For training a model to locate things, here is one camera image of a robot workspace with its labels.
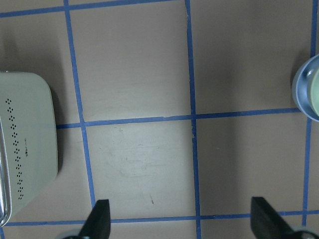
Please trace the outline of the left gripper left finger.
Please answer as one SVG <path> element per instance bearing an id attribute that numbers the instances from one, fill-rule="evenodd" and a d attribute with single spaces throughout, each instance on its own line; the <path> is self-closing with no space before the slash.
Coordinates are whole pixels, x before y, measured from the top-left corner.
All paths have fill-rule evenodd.
<path id="1" fill-rule="evenodd" d="M 108 199 L 104 199 L 96 202 L 78 235 L 65 239 L 108 239 L 110 233 L 110 204 Z"/>

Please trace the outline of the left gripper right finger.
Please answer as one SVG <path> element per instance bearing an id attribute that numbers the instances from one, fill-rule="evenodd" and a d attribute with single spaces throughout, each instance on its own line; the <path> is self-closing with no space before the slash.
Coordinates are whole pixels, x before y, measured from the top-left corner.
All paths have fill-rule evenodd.
<path id="1" fill-rule="evenodd" d="M 319 235 L 305 227 L 291 227 L 263 197 L 252 197 L 250 228 L 257 239 L 317 239 Z"/>

